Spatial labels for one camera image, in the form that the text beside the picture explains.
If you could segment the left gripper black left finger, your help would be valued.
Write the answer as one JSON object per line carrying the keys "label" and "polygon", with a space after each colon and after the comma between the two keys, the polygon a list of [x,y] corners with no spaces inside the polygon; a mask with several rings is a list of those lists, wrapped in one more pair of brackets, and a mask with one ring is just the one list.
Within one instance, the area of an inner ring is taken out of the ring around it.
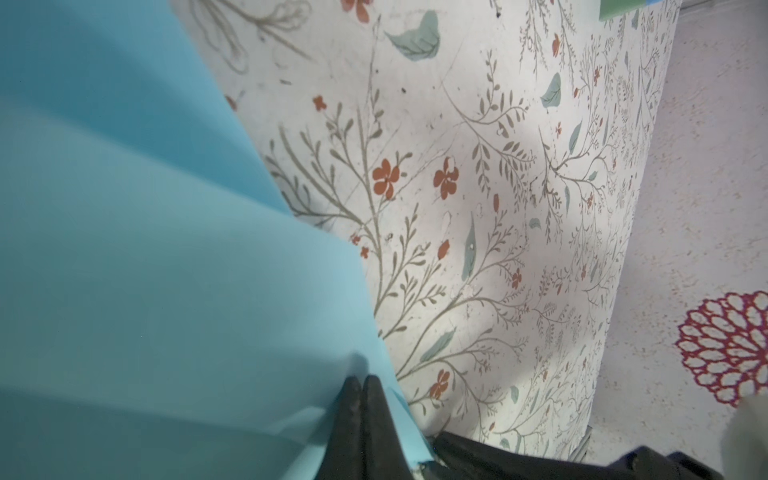
{"label": "left gripper black left finger", "polygon": [[316,480],[364,478],[362,420],[362,386],[356,377],[348,377],[340,392],[338,411]]}

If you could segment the light blue paper sheet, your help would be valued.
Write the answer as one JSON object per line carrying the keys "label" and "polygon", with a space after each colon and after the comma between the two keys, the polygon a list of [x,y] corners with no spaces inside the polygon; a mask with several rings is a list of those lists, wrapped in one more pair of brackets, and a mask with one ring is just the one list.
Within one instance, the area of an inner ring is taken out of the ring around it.
{"label": "light blue paper sheet", "polygon": [[431,459],[356,250],[293,217],[162,1],[1,5],[1,475],[311,479],[344,381]]}

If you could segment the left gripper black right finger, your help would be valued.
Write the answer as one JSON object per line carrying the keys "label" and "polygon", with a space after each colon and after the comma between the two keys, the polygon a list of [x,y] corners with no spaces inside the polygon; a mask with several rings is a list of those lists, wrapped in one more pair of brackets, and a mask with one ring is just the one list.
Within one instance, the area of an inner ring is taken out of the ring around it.
{"label": "left gripper black right finger", "polygon": [[380,379],[369,375],[362,392],[364,478],[413,480]]}

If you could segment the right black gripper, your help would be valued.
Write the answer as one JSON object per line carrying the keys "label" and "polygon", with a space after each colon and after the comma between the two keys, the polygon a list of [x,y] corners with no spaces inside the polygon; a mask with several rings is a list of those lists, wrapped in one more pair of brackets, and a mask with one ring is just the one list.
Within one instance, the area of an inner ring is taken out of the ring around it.
{"label": "right black gripper", "polygon": [[422,466],[425,479],[498,480],[715,480],[723,475],[682,452],[662,455],[638,447],[607,466],[525,456],[442,432],[432,441],[435,461]]}

